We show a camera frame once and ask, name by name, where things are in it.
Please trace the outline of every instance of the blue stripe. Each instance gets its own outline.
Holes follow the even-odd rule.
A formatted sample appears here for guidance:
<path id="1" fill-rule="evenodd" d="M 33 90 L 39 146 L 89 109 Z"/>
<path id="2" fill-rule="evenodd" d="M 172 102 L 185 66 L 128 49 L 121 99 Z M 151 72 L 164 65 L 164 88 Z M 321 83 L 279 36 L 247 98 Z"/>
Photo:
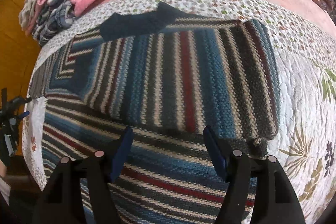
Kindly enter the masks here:
<path id="1" fill-rule="evenodd" d="M 149 35 L 139 36 L 139 47 L 134 68 L 134 81 L 131 92 L 130 108 L 128 109 L 128 120 L 133 123 L 140 123 L 140 113 L 143 96 L 143 82 L 146 70 L 146 57 L 149 42 Z"/>
<path id="2" fill-rule="evenodd" d="M 94 47 L 99 46 L 102 43 L 104 43 L 104 40 L 102 38 L 95 37 L 85 42 L 72 44 L 70 53 L 94 48 Z"/>
<path id="3" fill-rule="evenodd" d="M 219 111 L 217 134 L 221 138 L 226 137 L 233 139 L 236 137 L 236 132 L 230 104 L 230 95 L 227 90 L 222 59 L 216 42 L 215 31 L 213 29 L 205 29 L 205 41 L 209 43 L 211 53 L 209 61 L 210 65 L 212 65 L 214 79 L 213 94 L 216 110 Z"/>
<path id="4" fill-rule="evenodd" d="M 212 85 L 209 68 L 209 49 L 203 41 L 204 31 L 196 30 L 194 39 L 196 44 L 196 53 L 198 57 L 199 67 L 199 82 L 201 85 L 201 93 L 203 99 L 204 119 L 206 125 L 210 125 L 215 132 L 218 132 L 218 124 L 215 109 L 215 104 L 212 96 Z"/>
<path id="5" fill-rule="evenodd" d="M 210 99 L 203 99 L 206 122 L 209 122 L 208 125 L 214 129 L 219 137 L 235 138 L 230 96 L 215 32 L 212 29 L 200 29 L 195 31 L 194 37 L 200 57 L 201 83 L 205 86 L 202 87 L 202 94 Z"/>
<path id="6" fill-rule="evenodd" d="M 268 63 L 268 68 L 270 70 L 271 74 L 271 79 L 272 79 L 272 84 L 274 88 L 274 95 L 275 95 L 275 100 L 276 100 L 276 113 L 277 113 L 277 120 L 279 121 L 280 119 L 280 87 L 279 87 L 279 78 L 278 78 L 278 73 L 277 73 L 277 63 L 275 60 L 274 56 L 274 51 L 271 45 L 271 42 L 269 40 L 269 36 L 267 33 L 266 27 L 258 20 L 252 19 L 251 20 L 252 24 L 256 27 L 258 30 L 258 33 L 261 36 L 261 45 L 263 47 L 264 53 L 267 58 L 267 63 Z"/>
<path id="7" fill-rule="evenodd" d="M 145 221 L 150 221 L 152 223 L 170 223 L 170 224 L 186 224 L 189 222 L 189 221 L 180 221 L 174 218 L 164 216 L 160 213 L 156 213 L 149 209 L 143 208 L 132 201 L 125 200 L 123 197 L 120 197 L 119 195 L 116 194 L 112 195 L 116 205 L 120 206 L 121 208 L 124 208 L 130 214 L 144 219 Z"/>
<path id="8" fill-rule="evenodd" d="M 98 135 L 97 133 L 81 128 L 74 123 L 58 118 L 50 113 L 46 113 L 45 123 L 62 132 L 66 132 L 69 136 L 83 143 L 90 144 L 90 146 L 95 149 L 103 149 L 103 145 L 112 140 L 112 138 Z M 177 180 L 198 183 L 215 189 L 227 188 L 224 182 L 216 175 L 212 166 L 178 160 L 134 145 L 131 147 L 127 162 Z"/>
<path id="9" fill-rule="evenodd" d="M 80 55 L 76 59 L 75 72 L 68 83 L 68 89 L 77 94 L 81 100 L 85 98 L 92 88 L 93 78 L 100 66 L 100 53 L 104 46 L 106 44 L 101 44 L 92 52 Z"/>
<path id="10" fill-rule="evenodd" d="M 56 165 L 58 164 L 58 162 L 60 160 L 60 158 L 58 156 L 56 156 L 55 154 L 53 154 L 49 150 L 44 149 L 43 146 L 42 146 L 42 158 L 43 158 L 43 160 L 46 159 L 49 162 L 55 164 L 55 167 L 56 167 Z"/>
<path id="11" fill-rule="evenodd" d="M 94 133 L 91 130 L 81 127 L 79 124 L 66 121 L 47 112 L 44 122 L 83 143 L 90 144 L 90 146 L 95 149 L 103 149 L 106 142 L 113 140 L 112 137 Z"/>
<path id="12" fill-rule="evenodd" d="M 227 188 L 212 166 L 178 160 L 134 145 L 127 162 L 176 180 L 197 183 L 213 189 L 225 190 Z"/>
<path id="13" fill-rule="evenodd" d="M 110 106 L 110 116 L 113 118 L 118 118 L 119 113 L 117 113 L 117 106 L 119 104 L 121 104 L 122 101 L 122 97 L 121 97 L 121 92 L 124 89 L 124 85 L 126 82 L 126 72 L 128 71 L 128 63 L 129 63 L 129 59 L 131 56 L 131 49 L 133 46 L 133 39 L 131 39 L 132 37 L 128 37 L 125 38 L 125 44 L 124 47 L 125 48 L 125 53 L 124 53 L 124 57 L 121 59 L 121 64 L 119 67 L 119 72 L 118 72 L 118 78 L 119 80 L 119 86 L 118 89 L 116 91 L 116 100 L 115 100 L 115 104 Z"/>

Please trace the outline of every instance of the red stripe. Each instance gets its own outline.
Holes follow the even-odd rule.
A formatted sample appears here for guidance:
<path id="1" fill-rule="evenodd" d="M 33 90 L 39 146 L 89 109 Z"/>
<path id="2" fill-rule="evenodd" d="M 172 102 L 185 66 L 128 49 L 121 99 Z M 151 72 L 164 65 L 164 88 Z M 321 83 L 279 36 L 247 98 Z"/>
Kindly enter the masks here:
<path id="1" fill-rule="evenodd" d="M 147 175 L 136 172 L 136 171 L 134 171 L 132 169 L 129 169 L 127 167 L 124 167 L 123 170 L 121 171 L 121 173 L 125 176 L 130 177 L 130 178 L 134 178 L 136 180 L 146 182 L 148 184 L 160 187 L 162 189 L 166 189 L 168 191 L 172 191 L 174 193 L 193 196 L 195 198 L 205 199 L 205 200 L 212 201 L 212 202 L 217 202 L 217 203 L 223 203 L 223 200 L 224 200 L 224 197 L 207 194 L 207 193 L 197 191 L 197 190 L 190 190 L 190 189 L 187 189 L 187 188 L 184 188 L 184 187 L 181 187 L 181 186 L 177 186 L 177 185 L 173 185 L 173 184 L 170 184 L 170 183 L 167 183 L 167 182 L 163 182 L 161 180 L 157 180 L 157 179 L 151 178 Z M 252 207 L 253 204 L 254 204 L 253 200 L 248 199 L 246 201 L 246 206 L 248 206 L 248 207 Z"/>
<path id="2" fill-rule="evenodd" d="M 112 80 L 111 91 L 110 91 L 109 99 L 107 101 L 107 105 L 106 105 L 106 108 L 105 108 L 105 111 L 107 113 L 109 112 L 109 107 L 112 103 L 113 93 L 114 93 L 114 90 L 116 88 L 116 82 L 117 82 L 117 77 L 118 77 L 118 72 L 119 72 L 119 66 L 120 66 L 120 63 L 121 63 L 121 56 L 122 56 L 123 49 L 124 49 L 124 44 L 125 44 L 125 38 L 123 38 L 121 40 L 121 43 L 120 43 L 120 48 L 119 48 L 119 52 L 118 52 L 118 59 L 117 59 L 116 65 L 115 65 L 115 71 L 114 71 L 113 80 Z"/>
<path id="3" fill-rule="evenodd" d="M 88 150 L 87 148 L 83 147 L 82 145 L 80 145 L 78 143 L 73 142 L 72 140 L 68 139 L 67 137 L 57 133 L 55 130 L 52 130 L 51 128 L 49 128 L 46 125 L 43 125 L 43 130 L 45 130 L 49 134 L 55 136 L 56 138 L 62 140 L 63 142 L 65 142 L 69 146 L 75 148 L 76 150 L 82 152 L 84 155 L 87 155 L 87 156 L 92 156 L 93 155 L 92 151 Z"/>
<path id="4" fill-rule="evenodd" d="M 190 48 L 188 42 L 188 33 L 180 32 L 181 38 L 181 67 L 182 67 L 182 83 L 184 92 L 184 111 L 185 126 L 188 132 L 195 132 L 195 113 L 193 103 L 193 85 L 192 72 L 190 64 Z"/>

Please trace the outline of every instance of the striped knitted blanket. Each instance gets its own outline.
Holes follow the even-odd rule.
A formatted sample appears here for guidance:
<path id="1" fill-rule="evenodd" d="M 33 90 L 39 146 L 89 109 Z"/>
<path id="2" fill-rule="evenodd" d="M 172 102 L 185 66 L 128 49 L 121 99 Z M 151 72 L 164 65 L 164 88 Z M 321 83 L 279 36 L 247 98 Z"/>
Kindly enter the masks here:
<path id="1" fill-rule="evenodd" d="M 64 155 L 86 157 L 133 126 L 125 169 L 110 185 L 126 223 L 213 223 L 227 186 L 203 144 L 205 125 L 256 156 L 278 130 L 278 75 L 265 26 L 163 3 L 77 35 L 36 71 L 30 95 L 48 98 L 48 176 Z M 84 181 L 82 190 L 92 218 Z"/>

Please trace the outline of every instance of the leaf pattern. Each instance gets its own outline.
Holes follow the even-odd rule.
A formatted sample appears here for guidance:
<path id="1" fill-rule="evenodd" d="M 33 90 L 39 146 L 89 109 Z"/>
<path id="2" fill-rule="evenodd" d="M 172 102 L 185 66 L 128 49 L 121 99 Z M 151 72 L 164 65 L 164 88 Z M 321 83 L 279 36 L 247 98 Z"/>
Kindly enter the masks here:
<path id="1" fill-rule="evenodd" d="M 279 151 L 291 157 L 298 157 L 298 159 L 291 160 L 284 166 L 284 168 L 287 168 L 286 173 L 288 177 L 296 177 L 300 170 L 305 170 L 306 168 L 307 158 L 310 157 L 310 148 L 313 140 L 308 140 L 305 137 L 302 119 L 300 121 L 300 132 L 296 125 L 291 138 L 294 145 L 288 145 L 288 151 L 283 149 L 279 149 Z"/>
<path id="2" fill-rule="evenodd" d="M 322 92 L 322 99 L 325 101 L 328 98 L 331 103 L 332 99 L 336 100 L 336 87 L 334 87 L 334 83 L 336 83 L 336 75 L 330 69 L 320 67 L 314 60 L 311 59 L 311 61 L 315 67 L 321 69 L 323 75 L 321 83 L 318 84 L 318 87 Z"/>
<path id="3" fill-rule="evenodd" d="M 319 181 L 322 169 L 323 169 L 322 158 L 320 158 L 317 163 L 316 169 L 314 169 L 311 173 L 310 181 L 307 182 L 307 184 L 304 187 L 304 193 L 299 196 L 299 202 L 309 200 L 312 197 L 316 189 L 317 183 Z"/>

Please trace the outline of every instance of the white stripe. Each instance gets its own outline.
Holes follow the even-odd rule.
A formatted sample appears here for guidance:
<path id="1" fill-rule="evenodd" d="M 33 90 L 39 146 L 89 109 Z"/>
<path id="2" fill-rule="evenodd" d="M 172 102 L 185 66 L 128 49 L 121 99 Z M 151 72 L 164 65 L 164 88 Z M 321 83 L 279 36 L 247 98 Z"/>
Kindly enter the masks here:
<path id="1" fill-rule="evenodd" d="M 78 151 L 77 149 L 73 148 L 71 145 L 68 145 L 67 143 L 65 143 L 64 141 L 60 140 L 59 138 L 55 137 L 54 135 L 50 134 L 49 132 L 43 130 L 43 134 L 48 135 L 50 138 L 53 138 L 55 141 L 61 143 L 62 145 L 64 145 L 65 147 L 67 147 L 69 150 L 73 151 L 73 153 L 77 154 L 78 156 L 82 157 L 82 158 L 87 158 L 87 155 L 84 155 L 82 152 Z"/>
<path id="2" fill-rule="evenodd" d="M 67 102 L 67 103 L 73 103 L 73 104 L 78 104 L 78 105 L 85 105 L 84 102 L 81 100 L 76 100 L 76 99 L 69 99 L 69 98 L 61 98 L 61 97 L 53 97 L 49 96 L 50 93 L 48 93 L 48 100 L 55 100 L 55 101 L 61 101 L 61 102 Z"/>
<path id="3" fill-rule="evenodd" d="M 69 157 L 71 160 L 75 160 L 73 157 L 71 157 L 69 154 L 67 154 L 66 152 L 64 152 L 63 150 L 59 149 L 58 147 L 54 146 L 53 144 L 51 144 L 50 142 L 43 140 L 42 139 L 42 143 L 49 145 L 50 147 L 52 147 L 53 149 L 55 149 L 56 151 L 60 152 L 63 154 L 63 156 Z"/>
<path id="4" fill-rule="evenodd" d="M 103 119 L 100 119 L 100 118 L 96 118 L 96 117 L 84 114 L 82 112 L 66 109 L 66 108 L 63 108 L 63 107 L 48 105 L 48 108 L 53 108 L 53 109 L 56 109 L 56 110 L 59 110 L 59 111 L 62 111 L 62 112 L 70 113 L 70 114 L 76 115 L 78 117 L 83 117 L 87 120 L 90 120 L 90 121 L 93 121 L 93 122 L 98 122 L 98 123 L 105 124 L 105 125 L 108 125 L 108 126 L 112 126 L 114 128 L 121 129 L 121 130 L 124 130 L 125 127 L 126 127 L 123 124 L 118 124 L 118 123 L 111 122 L 111 121 L 108 121 L 108 120 L 103 120 Z M 207 151 L 205 145 L 200 145 L 200 144 L 190 143 L 190 142 L 186 142 L 186 141 L 182 141 L 182 140 L 178 140 L 178 139 L 173 139 L 173 138 L 170 138 L 170 137 L 166 137 L 162 134 L 153 133 L 151 131 L 142 130 L 142 129 L 139 129 L 139 128 L 136 128 L 136 127 L 132 127 L 132 130 L 136 134 L 143 135 L 143 136 L 146 136 L 146 137 L 150 137 L 152 139 L 176 144 L 176 145 L 186 147 L 186 148 L 189 148 L 189 149 L 192 149 L 192 150 L 204 151 L 204 152 Z"/>
<path id="5" fill-rule="evenodd" d="M 78 52 L 73 52 L 73 53 L 70 53 L 69 54 L 69 57 L 74 57 L 74 56 L 78 56 L 78 55 L 81 55 L 81 54 L 88 54 L 90 52 L 92 52 L 93 49 L 87 49 L 87 50 L 82 50 L 82 51 L 78 51 Z"/>
<path id="6" fill-rule="evenodd" d="M 124 166 L 131 169 L 131 170 L 134 170 L 134 171 L 136 171 L 140 174 L 155 178 L 157 180 L 164 181 L 164 182 L 169 183 L 169 184 L 177 185 L 177 186 L 180 186 L 180 187 L 183 187 L 183 188 L 188 188 L 188 189 L 191 189 L 191 190 L 201 191 L 201 192 L 204 192 L 204 193 L 208 193 L 208 194 L 215 195 L 215 196 L 221 196 L 221 197 L 225 197 L 225 195 L 226 195 L 226 192 L 223 192 L 222 190 L 215 190 L 215 189 L 211 189 L 211 188 L 205 187 L 205 186 L 200 185 L 200 184 L 172 179 L 172 178 L 166 177 L 164 175 L 156 174 L 154 172 L 142 169 L 140 167 L 133 166 L 133 165 L 128 164 L 128 163 L 125 163 Z M 247 198 L 254 199 L 255 195 L 254 194 L 248 194 Z"/>
<path id="7" fill-rule="evenodd" d="M 162 209 L 168 209 L 169 211 L 178 212 L 178 213 L 181 213 L 181 214 L 185 214 L 185 215 L 189 215 L 189 216 L 194 216 L 194 217 L 202 217 L 202 218 L 206 218 L 206 219 L 216 219 L 216 216 L 212 216 L 212 215 L 208 215 L 208 214 L 202 214 L 202 213 L 196 213 L 196 212 L 193 212 L 193 211 L 184 210 L 184 209 L 177 208 L 177 207 L 165 204 L 165 203 L 161 203 L 161 202 L 159 202 L 157 200 L 154 200 L 154 199 L 151 199 L 151 198 L 147 198 L 145 196 L 142 196 L 142 195 L 136 194 L 134 192 L 128 191 L 128 190 L 126 190 L 124 188 L 121 188 L 121 187 L 119 187 L 119 186 L 117 186 L 117 185 L 115 185 L 113 183 L 111 183 L 110 186 L 112 186 L 115 189 L 118 189 L 119 191 L 123 192 L 124 194 L 126 194 L 128 196 L 137 198 L 139 200 L 143 200 L 143 201 L 145 201 L 147 203 L 150 203 L 150 204 L 154 204 L 155 206 L 158 206 L 158 207 L 160 207 Z M 133 199 L 128 199 L 128 200 L 130 200 L 133 203 L 137 203 L 138 205 L 140 205 L 142 207 L 145 207 L 145 208 L 147 207 L 150 211 L 156 211 L 154 208 L 150 208 L 150 207 L 148 207 L 146 205 L 142 205 L 142 204 L 136 202 Z M 188 221 L 189 222 L 193 222 L 193 223 L 203 223 L 203 222 L 200 222 L 200 221 L 193 221 L 193 220 L 188 220 Z"/>
<path id="8" fill-rule="evenodd" d="M 200 204 L 200 205 L 211 206 L 211 207 L 215 207 L 215 208 L 220 208 L 222 206 L 222 203 L 212 202 L 212 201 L 196 198 L 196 197 L 193 197 L 193 196 L 187 196 L 187 195 L 183 195 L 183 194 L 180 194 L 180 193 L 175 193 L 175 192 L 157 187 L 155 185 L 152 185 L 152 184 L 149 184 L 149 183 L 146 183 L 146 182 L 135 180 L 133 178 L 130 178 L 130 177 L 122 175 L 122 174 L 119 176 L 119 178 L 121 178 L 123 180 L 126 180 L 126 181 L 128 181 L 132 184 L 138 185 L 140 187 L 147 188 L 151 191 L 155 191 L 157 193 L 167 195 L 167 196 L 170 196 L 170 197 L 173 197 L 173 198 L 178 198 L 178 199 L 184 200 L 186 202 L 194 202 L 194 203 L 197 203 L 197 204 Z"/>
<path id="9" fill-rule="evenodd" d="M 80 145 L 80 146 L 86 148 L 87 150 L 89 150 L 89 151 L 91 151 L 91 152 L 95 152 L 95 151 L 97 151 L 97 149 L 94 149 L 94 148 L 92 148 L 91 146 L 89 146 L 89 145 L 87 145 L 87 144 L 85 144 L 85 143 L 83 143 L 83 142 L 80 142 L 79 140 L 77 140 L 77 139 L 71 137 L 69 134 L 66 134 L 66 133 L 62 132 L 62 131 L 58 130 L 57 128 L 55 128 L 55 127 L 53 127 L 53 126 L 51 126 L 51 125 L 49 125 L 49 124 L 47 124 L 47 123 L 44 123 L 43 126 L 48 127 L 48 128 L 50 128 L 51 130 L 53 130 L 53 131 L 56 131 L 58 134 L 60 134 L 60 135 L 62 135 L 63 137 L 65 137 L 65 138 L 71 140 L 71 141 L 74 142 L 74 143 L 77 143 L 78 145 Z"/>
<path id="10" fill-rule="evenodd" d="M 106 50 L 104 52 L 105 56 L 104 56 L 104 60 L 103 60 L 101 70 L 100 70 L 100 76 L 99 76 L 99 79 L 98 79 L 97 88 L 96 88 L 96 91 L 95 91 L 95 93 L 93 94 L 93 96 L 90 100 L 90 107 L 92 109 L 93 109 L 93 105 L 95 103 L 95 100 L 96 100 L 96 98 L 97 98 L 97 96 L 100 92 L 101 82 L 103 81 L 103 78 L 104 78 L 105 67 L 106 67 L 107 60 L 109 58 L 111 44 L 112 44 L 112 42 L 107 42 L 107 47 L 106 47 Z"/>
<path id="11" fill-rule="evenodd" d="M 188 42 L 190 48 L 190 64 L 193 77 L 193 92 L 195 98 L 195 118 L 197 123 L 198 133 L 202 134 L 205 128 L 203 115 L 203 100 L 201 95 L 200 75 L 196 56 L 195 39 L 193 31 L 188 31 Z"/>
<path id="12" fill-rule="evenodd" d="M 112 87 L 112 80 L 113 80 L 113 76 L 115 73 L 115 69 L 116 69 L 116 65 L 117 65 L 117 60 L 118 60 L 118 56 L 119 56 L 119 50 L 120 50 L 120 44 L 121 44 L 122 38 L 119 38 L 117 40 L 117 45 L 115 47 L 115 52 L 114 52 L 114 57 L 113 57 L 113 62 L 112 62 L 112 67 L 111 68 L 107 68 L 109 70 L 109 80 L 107 83 L 107 87 L 106 87 L 106 91 L 105 91 L 105 95 L 102 101 L 102 104 L 100 106 L 100 111 L 102 113 L 105 114 L 105 109 L 106 109 L 106 105 L 110 96 L 110 92 L 111 92 L 111 87 Z"/>
<path id="13" fill-rule="evenodd" d="M 56 152 L 54 152 L 53 150 L 51 150 L 51 149 L 48 148 L 48 147 L 45 147 L 45 146 L 42 146 L 42 147 L 43 147 L 43 149 L 48 150 L 50 153 L 52 153 L 52 154 L 56 155 L 57 157 L 59 157 L 59 159 L 61 159 L 61 158 L 64 157 L 64 156 L 62 156 L 62 155 L 60 155 L 60 154 L 57 154 Z"/>
<path id="14" fill-rule="evenodd" d="M 148 48 L 147 48 L 147 57 L 146 57 L 146 68 L 145 76 L 143 81 L 143 97 L 142 97 L 142 107 L 141 107 L 141 122 L 146 124 L 146 110 L 147 110 L 147 94 L 148 94 L 148 79 L 149 79 L 149 69 L 151 65 L 151 53 L 152 53 L 152 43 L 154 35 L 149 36 Z"/>
<path id="15" fill-rule="evenodd" d="M 258 137 L 258 129 L 257 129 L 257 125 L 256 125 L 256 118 L 255 118 L 255 113 L 253 111 L 253 105 L 252 105 L 252 98 L 251 98 L 251 92 L 250 89 L 248 88 L 248 82 L 246 79 L 246 74 L 245 74 L 245 70 L 241 61 L 241 57 L 239 55 L 239 52 L 237 50 L 236 47 L 236 42 L 233 38 L 233 35 L 231 33 L 231 30 L 229 28 L 225 29 L 229 43 L 231 45 L 232 51 L 233 51 L 233 55 L 234 58 L 236 60 L 237 63 L 237 70 L 238 70 L 238 74 L 241 80 L 241 85 L 243 87 L 243 92 L 244 92 L 244 98 L 246 101 L 246 108 L 247 108 L 247 114 L 248 114 L 248 118 L 249 118 L 249 122 L 251 125 L 251 134 L 253 138 Z"/>
<path id="16" fill-rule="evenodd" d="M 95 127 L 88 126 L 88 125 L 86 125 L 82 122 L 79 122 L 77 120 L 73 120 L 73 119 L 71 119 L 69 117 L 66 117 L 64 115 L 61 115 L 61 114 L 58 114 L 58 113 L 55 113 L 55 112 L 51 112 L 48 109 L 46 110 L 46 112 L 50 113 L 54 116 L 57 116 L 61 119 L 64 119 L 66 121 L 69 121 L 71 123 L 80 125 L 81 127 L 85 128 L 85 129 L 88 129 L 88 130 L 91 130 L 94 133 L 104 135 L 104 136 L 107 136 L 107 137 L 112 138 L 112 139 L 119 139 L 119 136 L 117 134 L 112 133 L 112 132 L 108 132 L 108 131 L 100 130 L 100 129 L 95 128 Z M 193 157 L 193 156 L 186 156 L 186 155 L 177 154 L 175 152 L 172 152 L 172 151 L 169 151 L 169 150 L 164 150 L 162 148 L 158 148 L 158 147 L 148 145 L 148 144 L 145 144 L 145 143 L 141 143 L 139 141 L 133 141 L 133 145 L 137 146 L 137 147 L 141 147 L 141 148 L 149 150 L 149 151 L 153 151 L 153 152 L 162 154 L 162 155 L 167 155 L 169 157 L 173 157 L 173 158 L 176 158 L 176 159 L 179 159 L 179 160 L 194 162 L 194 163 L 198 163 L 198 164 L 205 165 L 205 166 L 212 166 L 211 161 L 199 159 L 199 158 L 196 158 L 196 157 Z"/>
<path id="17" fill-rule="evenodd" d="M 234 124 L 235 124 L 235 128 L 236 128 L 236 137 L 238 139 L 242 139 L 243 138 L 243 129 L 242 129 L 241 120 L 239 118 L 240 115 L 239 115 L 238 104 L 237 104 L 237 100 L 236 100 L 236 93 L 235 93 L 233 82 L 232 82 L 230 67 L 229 67 L 229 64 L 227 62 L 226 50 L 225 50 L 223 41 L 221 39 L 221 35 L 219 34 L 219 30 L 215 29 L 214 32 L 215 32 L 215 35 L 216 35 L 216 42 L 217 42 L 217 46 L 218 46 L 218 49 L 219 49 L 219 54 L 220 54 L 221 59 L 222 59 L 224 73 L 225 73 L 225 76 L 226 76 L 226 86 L 227 86 L 227 90 L 228 90 L 228 93 L 229 93 L 230 105 L 231 105 L 231 108 L 232 108 L 232 115 L 233 115 L 233 120 L 234 120 Z"/>
<path id="18" fill-rule="evenodd" d="M 175 29 L 175 28 L 199 28 L 199 27 L 202 27 L 202 28 L 211 28 L 211 29 L 223 29 L 223 28 L 232 28 L 234 26 L 236 26 L 237 24 L 211 24 L 211 25 L 208 25 L 208 24 L 204 24 L 204 23 L 200 23 L 200 24 L 192 24 L 192 23 L 189 23 L 189 24 L 184 24 L 184 23 L 180 23 L 180 24 L 170 24 L 170 25 L 167 25 L 166 28 L 167 29 Z"/>
<path id="19" fill-rule="evenodd" d="M 267 118 L 268 118 L 269 124 L 272 128 L 272 135 L 274 136 L 277 132 L 276 132 L 276 126 L 274 124 L 274 120 L 273 120 L 273 117 L 272 117 L 271 99 L 270 99 L 269 93 L 268 93 L 267 79 L 266 79 L 266 76 L 265 76 L 265 71 L 264 71 L 264 69 L 261 65 L 261 60 L 260 60 L 259 54 L 257 52 L 257 49 L 255 47 L 255 44 L 254 44 L 251 36 L 250 36 L 250 33 L 248 32 L 248 30 L 246 29 L 244 24 L 241 24 L 241 28 L 242 28 L 245 36 L 247 37 L 247 40 L 249 42 L 253 58 L 256 61 L 256 66 L 259 70 L 259 75 L 261 77 L 261 84 L 262 84 L 263 92 L 264 92 L 264 96 L 265 96 L 265 103 L 266 103 L 266 108 L 267 108 Z"/>
<path id="20" fill-rule="evenodd" d="M 176 93 L 176 123 L 180 131 L 185 130 L 184 118 L 184 98 L 183 83 L 181 72 L 181 43 L 178 32 L 174 33 L 174 51 L 175 51 L 175 93 Z"/>
<path id="21" fill-rule="evenodd" d="M 162 112 L 162 54 L 163 54 L 163 39 L 164 34 L 159 33 L 157 36 L 157 54 L 156 54 L 156 68 L 155 68 L 155 90 L 154 90 L 154 124 L 161 126 L 161 112 Z"/>
<path id="22" fill-rule="evenodd" d="M 116 119 L 119 119 L 119 112 L 120 112 L 121 104 L 124 98 L 124 91 L 125 91 L 125 85 L 126 85 L 127 74 L 128 74 L 128 65 L 129 65 L 129 60 L 131 58 L 131 53 L 133 49 L 133 41 L 134 41 L 134 37 L 128 37 L 125 40 L 124 51 L 121 57 L 121 60 L 123 60 L 123 62 L 120 64 L 120 68 L 118 71 L 118 77 L 117 77 L 117 82 L 115 85 L 115 92 L 113 95 L 113 102 L 111 106 L 111 109 L 113 109 L 113 116 Z M 129 45 L 129 50 L 126 54 L 126 48 L 128 45 Z"/>
<path id="23" fill-rule="evenodd" d="M 95 70 L 94 75 L 93 75 L 90 91 L 84 96 L 84 100 L 83 101 L 84 101 L 84 103 L 86 105 L 88 103 L 89 96 L 93 92 L 93 90 L 95 88 L 95 85 L 96 85 L 97 76 L 98 76 L 98 68 L 100 67 L 100 63 L 101 63 L 102 57 L 104 55 L 104 49 L 105 49 L 105 46 L 103 45 L 102 48 L 101 48 L 101 50 L 100 50 L 100 53 L 99 53 L 99 58 L 98 58 L 98 61 L 97 61 L 96 70 Z"/>

